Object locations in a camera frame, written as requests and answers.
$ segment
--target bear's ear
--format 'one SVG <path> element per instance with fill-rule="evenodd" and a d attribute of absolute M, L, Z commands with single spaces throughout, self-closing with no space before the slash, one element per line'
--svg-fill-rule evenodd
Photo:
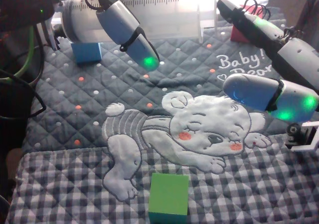
<path fill-rule="evenodd" d="M 185 91 L 173 91 L 163 97 L 161 105 L 172 115 L 185 108 L 189 102 L 193 101 L 193 96 Z"/>

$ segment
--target sleeping bear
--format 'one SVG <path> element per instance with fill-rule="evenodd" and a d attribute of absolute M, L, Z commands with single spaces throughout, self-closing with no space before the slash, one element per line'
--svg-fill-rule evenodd
<path fill-rule="evenodd" d="M 133 179 L 141 165 L 141 150 L 154 149 L 171 163 L 219 174 L 223 156 L 237 155 L 244 146 L 266 148 L 270 139 L 258 131 L 265 125 L 262 113 L 247 110 L 227 96 L 193 97 L 184 91 L 168 93 L 162 107 L 171 116 L 150 116 L 125 110 L 121 103 L 106 109 L 102 136 L 114 166 L 103 185 L 119 201 L 137 194 Z"/>

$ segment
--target transparent plastic cylinder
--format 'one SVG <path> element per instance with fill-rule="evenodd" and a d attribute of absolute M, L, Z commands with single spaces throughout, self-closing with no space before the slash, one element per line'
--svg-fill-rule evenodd
<path fill-rule="evenodd" d="M 202 42 L 205 21 L 213 20 L 214 5 L 206 5 L 201 13 L 201 0 L 121 0 L 139 20 L 149 40 L 197 37 Z M 98 0 L 88 0 L 99 6 Z M 73 42 L 106 42 L 111 39 L 102 29 L 96 11 L 84 0 L 67 0 L 61 13 L 63 29 Z"/>

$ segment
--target bear's pink cheek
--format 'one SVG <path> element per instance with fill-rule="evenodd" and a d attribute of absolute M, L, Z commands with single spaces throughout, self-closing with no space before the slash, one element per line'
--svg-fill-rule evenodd
<path fill-rule="evenodd" d="M 233 151 L 239 151 L 243 148 L 243 145 L 241 143 L 233 143 L 230 145 L 230 149 Z"/>
<path fill-rule="evenodd" d="M 179 133 L 178 137 L 179 137 L 181 140 L 190 140 L 190 139 L 191 139 L 190 133 L 187 133 L 187 132 L 181 132 L 181 133 Z"/>

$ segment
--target gray fabric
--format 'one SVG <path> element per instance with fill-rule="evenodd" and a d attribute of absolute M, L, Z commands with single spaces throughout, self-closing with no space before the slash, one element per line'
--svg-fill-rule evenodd
<path fill-rule="evenodd" d="M 285 24 L 277 9 L 272 22 Z M 231 30 L 221 21 L 203 44 L 153 42 L 164 64 L 147 74 L 114 43 L 91 64 L 75 64 L 66 39 L 47 50 L 37 86 L 47 110 L 28 122 L 7 223 L 147 223 L 152 172 L 190 177 L 190 223 L 315 222 L 318 155 L 292 153 L 285 122 L 221 97 L 230 74 L 279 77 L 260 49 L 231 42 Z M 180 132 L 187 115 L 197 120 Z M 199 150 L 207 131 L 192 125 L 203 122 L 216 144 Z M 218 147 L 216 130 L 234 143 L 214 151 L 229 153 L 206 153 Z"/>

